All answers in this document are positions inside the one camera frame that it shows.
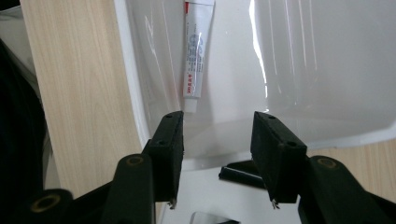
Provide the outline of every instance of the screw hole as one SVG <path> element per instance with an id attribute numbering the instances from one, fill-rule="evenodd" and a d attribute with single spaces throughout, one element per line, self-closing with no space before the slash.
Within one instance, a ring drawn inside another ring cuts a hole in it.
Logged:
<path id="1" fill-rule="evenodd" d="M 128 158 L 128 160 L 126 161 L 126 164 L 128 164 L 129 166 L 136 166 L 136 165 L 142 163 L 143 160 L 144 159 L 139 156 L 132 156 L 132 157 Z"/>
<path id="2" fill-rule="evenodd" d="M 35 201 L 30 209 L 34 213 L 42 213 L 55 206 L 60 200 L 61 196 L 58 194 L 49 194 Z"/>
<path id="3" fill-rule="evenodd" d="M 329 168 L 329 169 L 334 169 L 337 167 L 337 163 L 335 161 L 329 160 L 326 158 L 318 159 L 318 163 L 322 166 Z"/>
<path id="4" fill-rule="evenodd" d="M 288 145 L 291 147 L 297 147 L 297 144 L 295 142 L 288 142 Z"/>

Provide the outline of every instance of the black object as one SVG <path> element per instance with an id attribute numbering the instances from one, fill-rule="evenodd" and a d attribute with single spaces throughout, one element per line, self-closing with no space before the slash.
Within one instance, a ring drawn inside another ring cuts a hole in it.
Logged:
<path id="1" fill-rule="evenodd" d="M 153 163 L 155 201 L 177 203 L 178 181 L 183 160 L 183 116 L 175 112 L 163 117 L 143 154 L 148 154 Z"/>
<path id="2" fill-rule="evenodd" d="M 218 223 L 218 224 L 239 224 L 239 223 L 240 222 L 238 222 L 238 221 L 231 220 L 231 221 L 221 222 L 221 223 Z"/>
<path id="3" fill-rule="evenodd" d="M 306 145 L 276 117 L 255 112 L 250 152 L 270 200 L 295 203 Z"/>
<path id="4" fill-rule="evenodd" d="M 20 5 L 20 0 L 2 0 L 0 1 L 0 11 L 7 10 L 12 7 L 17 7 Z"/>
<path id="5" fill-rule="evenodd" d="M 303 223 L 396 223 L 395 203 L 365 191 L 340 161 L 306 157 L 304 143 L 274 116 L 255 113 L 250 151 L 275 206 L 301 196 Z"/>
<path id="6" fill-rule="evenodd" d="M 154 203 L 174 207 L 177 201 L 182 120 L 182 111 L 164 116 L 143 153 L 119 161 L 112 182 L 75 200 L 64 189 L 44 190 L 21 204 L 8 223 L 155 223 Z M 155 188 L 162 184 L 166 189 Z"/>
<path id="7" fill-rule="evenodd" d="M 251 187 L 265 189 L 264 181 L 252 161 L 240 161 L 221 167 L 219 178 Z"/>
<path id="8" fill-rule="evenodd" d="M 0 41 L 0 223 L 43 190 L 44 111 L 12 59 Z"/>

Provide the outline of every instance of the white container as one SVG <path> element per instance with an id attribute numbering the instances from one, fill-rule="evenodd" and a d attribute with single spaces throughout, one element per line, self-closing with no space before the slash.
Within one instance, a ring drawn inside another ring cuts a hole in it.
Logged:
<path id="1" fill-rule="evenodd" d="M 116 1 L 142 146 L 161 117 L 182 106 L 183 3 Z M 217 0 L 202 98 L 196 113 L 185 116 L 186 172 L 179 205 L 185 204 L 182 200 L 196 200 L 190 201 L 195 207 L 189 211 L 178 207 L 184 212 L 180 215 L 176 210 L 175 216 L 185 218 L 180 222 L 171 222 L 165 212 L 164 223 L 189 223 L 191 211 L 205 206 L 207 211 L 202 212 L 238 214 L 236 207 L 219 205 L 225 203 L 219 199 L 221 193 L 228 191 L 213 189 L 199 195 L 204 202 L 191 196 L 195 191 L 188 189 L 187 176 L 204 172 L 205 179 L 215 172 L 187 171 L 250 159 L 256 110 L 279 117 L 309 149 L 360 146 L 395 137 L 395 10 L 396 2 L 390 0 Z M 210 186 L 218 186 L 217 179 L 213 181 Z M 248 210 L 250 203 L 269 203 L 257 202 L 253 195 L 234 198 L 234 204 Z"/>

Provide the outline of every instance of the light wood surface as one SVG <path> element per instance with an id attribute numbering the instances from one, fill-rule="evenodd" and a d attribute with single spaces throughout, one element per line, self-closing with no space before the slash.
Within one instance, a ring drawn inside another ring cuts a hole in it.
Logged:
<path id="1" fill-rule="evenodd" d="M 77 197 L 141 150 L 111 0 L 21 1 L 61 187 Z"/>

